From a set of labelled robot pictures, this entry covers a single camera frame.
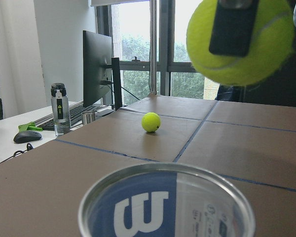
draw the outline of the computer monitor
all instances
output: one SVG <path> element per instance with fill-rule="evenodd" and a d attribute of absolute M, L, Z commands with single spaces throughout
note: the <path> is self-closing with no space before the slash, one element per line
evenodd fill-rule
<path fill-rule="evenodd" d="M 83 31 L 83 106 L 94 104 L 104 97 L 110 88 L 101 85 L 111 81 L 112 38 Z"/>

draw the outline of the black monitor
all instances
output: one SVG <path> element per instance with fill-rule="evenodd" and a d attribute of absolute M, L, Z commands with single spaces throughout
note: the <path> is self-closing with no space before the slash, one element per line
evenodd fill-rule
<path fill-rule="evenodd" d="M 112 38 L 101 34 L 83 31 L 83 106 L 87 107 L 102 97 L 110 88 L 103 81 L 111 80 L 113 67 L 114 81 L 120 86 L 119 60 L 113 60 L 112 65 Z M 115 97 L 115 104 L 121 101 L 121 95 Z"/>

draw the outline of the wilson logo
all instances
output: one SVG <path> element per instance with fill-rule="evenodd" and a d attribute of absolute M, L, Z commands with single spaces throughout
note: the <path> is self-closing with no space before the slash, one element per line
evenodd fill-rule
<path fill-rule="evenodd" d="M 151 220 L 144 222 L 144 202 L 149 200 L 148 193 L 131 197 L 132 227 L 125 227 L 125 208 L 128 207 L 129 198 L 115 205 L 114 230 L 117 237 L 133 237 L 137 232 L 150 233 L 158 230 L 163 222 L 163 203 L 169 198 L 169 192 L 151 192 Z"/>

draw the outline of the metal rim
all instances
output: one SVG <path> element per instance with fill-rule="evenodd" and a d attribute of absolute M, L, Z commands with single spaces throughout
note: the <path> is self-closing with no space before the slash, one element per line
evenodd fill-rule
<path fill-rule="evenodd" d="M 229 181 L 225 178 L 200 167 L 191 166 L 188 164 L 182 163 L 172 163 L 172 162 L 149 162 L 132 165 L 126 168 L 122 168 L 116 171 L 109 173 L 108 175 L 102 177 L 95 184 L 89 188 L 89 190 L 83 196 L 78 210 L 78 225 L 80 229 L 80 233 L 83 237 L 91 237 L 89 232 L 86 219 L 90 203 L 92 200 L 98 196 L 108 185 L 113 184 L 123 178 L 130 177 L 135 174 L 148 173 L 148 172 L 156 172 L 156 171 L 169 171 L 169 172 L 177 172 L 183 174 L 189 174 L 204 178 L 212 183 L 218 185 L 220 188 L 224 189 L 229 195 L 231 195 L 235 202 L 239 206 L 243 206 L 245 213 L 242 212 L 245 222 L 250 223 L 251 228 L 246 228 L 247 236 L 253 237 L 256 229 L 256 222 L 254 212 L 252 207 L 247 200 L 247 198 Z"/>

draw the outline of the roller shade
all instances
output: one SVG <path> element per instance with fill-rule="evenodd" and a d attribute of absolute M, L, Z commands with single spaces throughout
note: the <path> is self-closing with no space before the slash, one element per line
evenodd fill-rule
<path fill-rule="evenodd" d="M 126 2 L 149 1 L 149 0 L 91 0 L 91 6 L 103 6 Z"/>

